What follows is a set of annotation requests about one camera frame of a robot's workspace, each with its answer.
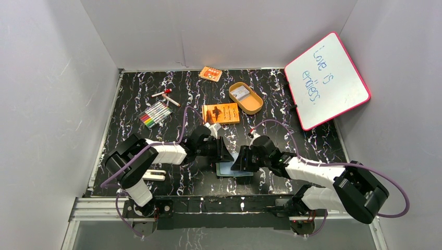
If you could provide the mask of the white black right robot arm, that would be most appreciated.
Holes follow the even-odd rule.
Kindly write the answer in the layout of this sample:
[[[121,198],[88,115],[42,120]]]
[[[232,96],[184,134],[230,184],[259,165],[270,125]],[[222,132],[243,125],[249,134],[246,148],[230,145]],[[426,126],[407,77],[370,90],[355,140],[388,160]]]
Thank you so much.
[[[301,216],[318,209],[336,210],[370,224],[389,197],[388,190],[368,170],[354,166],[324,167],[320,162],[302,160],[296,153],[280,151],[266,135],[242,146],[231,167],[245,172],[260,168],[268,168],[278,177],[306,182],[281,206],[283,211]]]

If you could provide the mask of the mint green card holder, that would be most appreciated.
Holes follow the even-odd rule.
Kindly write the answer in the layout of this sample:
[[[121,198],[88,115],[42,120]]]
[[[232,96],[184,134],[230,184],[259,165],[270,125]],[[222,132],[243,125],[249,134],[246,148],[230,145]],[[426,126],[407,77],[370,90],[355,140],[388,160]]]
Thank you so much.
[[[216,174],[218,177],[251,177],[254,175],[252,172],[231,170],[239,153],[231,153],[231,155],[234,158],[233,161],[216,163]]]

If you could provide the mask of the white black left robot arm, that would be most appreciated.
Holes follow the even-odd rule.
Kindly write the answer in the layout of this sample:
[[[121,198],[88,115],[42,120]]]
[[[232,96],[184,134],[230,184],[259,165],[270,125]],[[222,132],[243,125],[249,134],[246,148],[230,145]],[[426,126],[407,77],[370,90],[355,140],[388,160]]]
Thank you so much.
[[[155,212],[154,196],[143,180],[153,164],[182,165],[206,157],[210,163],[232,162],[223,137],[215,137],[214,131],[198,126],[189,136],[178,142],[156,142],[130,135],[104,157],[106,169],[136,204],[136,211],[144,217]]]

